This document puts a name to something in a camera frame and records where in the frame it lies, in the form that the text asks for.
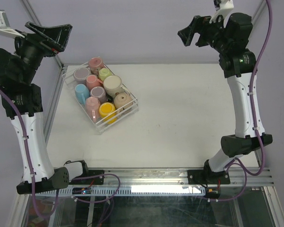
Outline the mauve purple mug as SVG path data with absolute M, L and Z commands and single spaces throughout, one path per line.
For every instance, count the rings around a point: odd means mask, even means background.
M 108 101 L 106 91 L 103 87 L 94 87 L 91 89 L 90 96 L 97 98 L 101 104 Z

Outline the lavender mug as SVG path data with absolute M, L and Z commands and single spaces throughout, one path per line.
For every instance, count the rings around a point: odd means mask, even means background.
M 91 75 L 89 68 L 78 68 L 74 71 L 73 77 L 78 84 L 86 84 L 89 75 Z

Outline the clear acrylic dish rack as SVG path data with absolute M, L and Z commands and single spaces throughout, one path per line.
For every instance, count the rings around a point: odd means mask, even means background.
M 62 75 L 99 133 L 138 111 L 138 99 L 98 57 Z

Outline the pale yellow mug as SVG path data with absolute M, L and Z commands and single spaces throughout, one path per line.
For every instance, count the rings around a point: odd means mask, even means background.
M 108 69 L 108 68 L 102 68 L 100 71 L 99 71 L 99 79 L 101 80 L 101 81 L 103 81 L 104 82 L 104 80 L 107 78 L 107 77 L 109 77 L 109 76 L 112 76 L 113 75 L 113 73 L 111 72 L 111 70 L 110 69 Z

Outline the yellow glass cup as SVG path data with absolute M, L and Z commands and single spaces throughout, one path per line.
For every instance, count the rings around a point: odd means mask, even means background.
M 116 108 L 112 103 L 105 102 L 101 104 L 98 111 L 101 119 L 106 124 L 112 124 L 117 120 Z

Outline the pink patterned mug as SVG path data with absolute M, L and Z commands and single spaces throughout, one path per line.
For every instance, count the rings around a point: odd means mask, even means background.
M 88 61 L 89 68 L 94 75 L 98 75 L 102 68 L 106 68 L 103 60 L 100 57 L 91 58 Z

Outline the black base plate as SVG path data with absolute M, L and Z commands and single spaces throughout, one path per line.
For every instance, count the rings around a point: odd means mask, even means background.
M 89 169 L 87 173 L 83 173 L 82 175 L 78 176 L 78 178 L 83 178 L 80 180 L 71 180 L 69 182 L 70 185 L 90 185 L 91 183 L 93 185 L 103 185 L 104 183 L 104 177 L 96 177 L 91 178 L 91 176 L 101 175 L 104 174 L 104 170 L 96 170 L 96 169 Z
M 230 177 L 225 172 L 206 172 L 203 169 L 190 169 L 187 171 L 187 178 L 189 184 L 199 184 L 199 185 L 208 185 L 208 184 L 230 184 Z

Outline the light pink mug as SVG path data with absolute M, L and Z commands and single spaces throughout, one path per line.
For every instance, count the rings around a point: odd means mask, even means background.
M 86 112 L 90 119 L 93 121 L 93 123 L 96 123 L 98 119 L 100 118 L 99 114 L 99 107 L 100 107 L 100 101 L 96 97 L 89 97 L 86 99 Z

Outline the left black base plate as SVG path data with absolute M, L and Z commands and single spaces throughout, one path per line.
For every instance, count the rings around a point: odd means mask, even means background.
M 96 177 L 91 178 L 91 176 L 101 175 L 104 174 L 104 170 L 96 170 L 96 169 L 89 169 L 87 173 L 83 173 L 82 175 L 78 176 L 78 178 L 83 178 L 80 180 L 71 180 L 69 182 L 70 185 L 90 185 L 91 183 L 93 185 L 103 185 L 104 183 L 104 177 Z

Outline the pink mug white inside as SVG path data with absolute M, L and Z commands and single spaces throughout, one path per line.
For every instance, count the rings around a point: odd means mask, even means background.
M 103 81 L 101 81 L 96 75 L 89 75 L 86 78 L 86 86 L 90 91 L 94 87 L 102 87 Z

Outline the light blue mug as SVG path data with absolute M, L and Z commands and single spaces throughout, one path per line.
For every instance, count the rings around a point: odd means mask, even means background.
M 75 87 L 75 96 L 80 104 L 85 105 L 90 97 L 89 89 L 84 84 L 78 84 Z

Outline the aluminium mounting rail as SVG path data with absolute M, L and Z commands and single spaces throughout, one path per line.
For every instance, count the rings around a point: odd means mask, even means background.
M 244 184 L 245 175 L 241 168 L 230 168 L 227 173 L 223 173 L 219 178 L 204 180 L 201 178 L 201 169 L 176 169 L 176 168 L 113 168 L 113 169 L 85 169 L 83 177 L 94 176 L 95 179 L 74 180 L 71 176 L 73 171 L 66 171 L 65 167 L 54 170 L 54 175 L 49 179 L 42 179 L 36 182 L 35 190 L 47 192 L 56 189 L 64 189 L 69 185 L 118 185 L 118 180 L 113 174 L 120 178 L 121 185 L 131 184 L 171 184 L 171 185 L 201 185 L 214 186 L 218 183 L 221 186 L 241 186 Z

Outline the beige stoneware mug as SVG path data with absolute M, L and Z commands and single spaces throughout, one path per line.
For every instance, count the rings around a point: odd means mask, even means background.
M 114 106 L 116 107 L 116 113 L 119 114 L 123 110 L 127 109 L 125 113 L 130 112 L 130 108 L 133 105 L 133 99 L 127 93 L 120 93 L 114 98 Z

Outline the green-inside patterned mug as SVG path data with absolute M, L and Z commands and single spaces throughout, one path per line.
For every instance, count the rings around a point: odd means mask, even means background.
M 123 84 L 122 79 L 117 75 L 111 75 L 107 77 L 104 80 L 103 85 L 106 93 L 109 94 L 112 98 L 115 98 L 120 93 L 131 93 Z

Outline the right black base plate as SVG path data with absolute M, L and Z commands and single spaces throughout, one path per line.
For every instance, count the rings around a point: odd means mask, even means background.
M 208 184 L 230 184 L 230 177 L 225 172 L 206 172 L 203 169 L 190 169 L 187 171 L 187 178 L 189 184 L 199 184 L 199 185 L 208 185 Z

